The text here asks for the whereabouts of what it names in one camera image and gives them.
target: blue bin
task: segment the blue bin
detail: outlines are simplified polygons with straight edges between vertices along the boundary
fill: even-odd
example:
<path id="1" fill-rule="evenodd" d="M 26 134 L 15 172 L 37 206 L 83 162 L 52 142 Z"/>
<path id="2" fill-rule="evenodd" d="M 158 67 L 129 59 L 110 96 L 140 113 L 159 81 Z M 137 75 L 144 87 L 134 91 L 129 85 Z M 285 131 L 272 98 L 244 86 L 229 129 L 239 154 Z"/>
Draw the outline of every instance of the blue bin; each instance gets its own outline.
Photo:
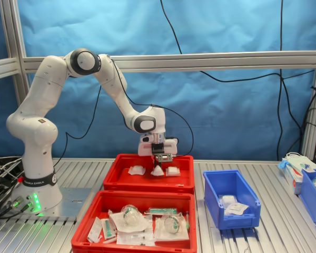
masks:
<path id="1" fill-rule="evenodd" d="M 302 173 L 303 181 L 300 197 L 311 219 L 316 224 L 316 187 L 312 183 L 312 179 L 316 177 L 316 172 L 307 173 L 302 170 Z"/>
<path id="2" fill-rule="evenodd" d="M 204 177 L 205 202 L 218 229 L 259 226 L 261 203 L 238 170 L 204 171 Z M 243 215 L 225 216 L 219 195 L 235 195 L 239 203 L 249 207 Z"/>

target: blue backdrop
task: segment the blue backdrop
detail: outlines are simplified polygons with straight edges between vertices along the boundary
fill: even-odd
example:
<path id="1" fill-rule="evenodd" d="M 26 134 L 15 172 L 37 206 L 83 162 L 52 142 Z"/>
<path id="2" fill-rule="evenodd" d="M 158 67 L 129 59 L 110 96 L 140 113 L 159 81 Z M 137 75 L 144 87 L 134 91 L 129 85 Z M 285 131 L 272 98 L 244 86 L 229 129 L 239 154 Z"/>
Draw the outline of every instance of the blue backdrop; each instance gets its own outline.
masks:
<path id="1" fill-rule="evenodd" d="M 280 48 L 281 1 L 163 1 L 183 53 L 275 51 Z M 109 55 L 177 54 L 178 49 L 159 0 L 19 1 L 28 56 L 65 55 L 79 47 Z M 316 0 L 285 0 L 283 50 L 316 50 Z M 279 70 L 212 71 L 223 79 L 250 78 Z M 284 70 L 290 76 L 308 70 Z M 184 116 L 194 132 L 197 159 L 275 160 L 280 134 L 277 76 L 219 83 L 200 72 L 125 73 L 128 95 L 137 103 L 155 103 Z M 302 122 L 313 73 L 286 80 L 292 113 Z M 90 76 L 67 80 L 57 106 L 46 116 L 58 127 L 53 155 L 64 149 L 65 131 L 85 133 L 94 109 L 98 82 Z M 0 92 L 7 90 L 0 86 Z M 14 99 L 0 112 L 4 121 Z M 135 106 L 138 111 L 146 108 Z M 284 155 L 298 137 L 285 94 L 280 106 Z M 179 153 L 191 146 L 191 134 L 178 116 L 166 112 L 166 134 L 180 139 Z M 69 140 L 66 157 L 115 157 L 135 153 L 139 134 L 128 130 L 118 108 L 101 92 L 95 121 L 82 140 Z M 0 155 L 22 154 L 23 145 L 0 136 Z"/>

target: aluminum slotted table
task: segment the aluminum slotted table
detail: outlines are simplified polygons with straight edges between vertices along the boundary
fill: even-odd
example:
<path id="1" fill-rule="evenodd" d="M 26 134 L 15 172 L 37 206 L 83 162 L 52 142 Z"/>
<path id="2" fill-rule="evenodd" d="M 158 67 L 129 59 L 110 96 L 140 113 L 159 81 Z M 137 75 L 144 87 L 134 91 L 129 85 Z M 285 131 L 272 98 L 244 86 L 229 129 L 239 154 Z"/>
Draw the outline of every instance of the aluminum slotted table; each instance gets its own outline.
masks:
<path id="1" fill-rule="evenodd" d="M 77 221 L 21 216 L 0 220 L 0 252 L 71 252 L 71 238 L 113 159 L 63 159 L 56 174 L 61 187 L 89 188 L 91 192 Z M 260 226 L 219 231 L 204 204 L 206 170 L 238 169 L 261 200 Z M 316 253 L 316 225 L 299 197 L 277 168 L 277 162 L 195 160 L 197 249 L 203 253 L 311 252 Z"/>

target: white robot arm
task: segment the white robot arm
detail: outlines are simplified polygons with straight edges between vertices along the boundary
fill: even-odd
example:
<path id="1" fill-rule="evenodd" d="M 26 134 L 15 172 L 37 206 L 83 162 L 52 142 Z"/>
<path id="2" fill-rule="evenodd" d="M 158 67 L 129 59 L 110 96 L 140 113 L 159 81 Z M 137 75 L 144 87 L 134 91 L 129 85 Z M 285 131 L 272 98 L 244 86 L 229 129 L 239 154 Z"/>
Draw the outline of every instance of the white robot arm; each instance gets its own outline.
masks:
<path id="1" fill-rule="evenodd" d="M 24 180 L 13 190 L 12 199 L 22 197 L 31 202 L 28 213 L 52 208 L 62 199 L 51 155 L 57 127 L 44 116 L 56 106 L 68 76 L 89 74 L 97 78 L 115 101 L 125 125 L 137 133 L 147 133 L 141 136 L 139 155 L 154 155 L 160 163 L 172 161 L 172 156 L 177 153 L 177 139 L 165 139 L 164 109 L 152 105 L 141 113 L 135 111 L 125 94 L 126 80 L 108 55 L 96 55 L 82 48 L 64 58 L 47 56 L 35 74 L 26 99 L 6 123 L 10 133 L 25 144 L 22 157 Z"/>

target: cardboard box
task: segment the cardboard box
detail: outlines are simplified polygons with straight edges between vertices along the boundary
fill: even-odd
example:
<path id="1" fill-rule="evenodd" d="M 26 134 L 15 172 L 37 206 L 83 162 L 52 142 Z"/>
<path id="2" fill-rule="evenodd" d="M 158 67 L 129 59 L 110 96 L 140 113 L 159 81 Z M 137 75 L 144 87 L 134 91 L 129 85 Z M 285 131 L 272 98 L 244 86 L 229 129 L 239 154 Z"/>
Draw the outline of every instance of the cardboard box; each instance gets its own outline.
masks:
<path id="1" fill-rule="evenodd" d="M 288 184 L 292 187 L 294 194 L 300 194 L 303 176 L 300 171 L 297 171 L 292 166 L 287 164 L 284 169 L 280 168 L 283 172 Z"/>

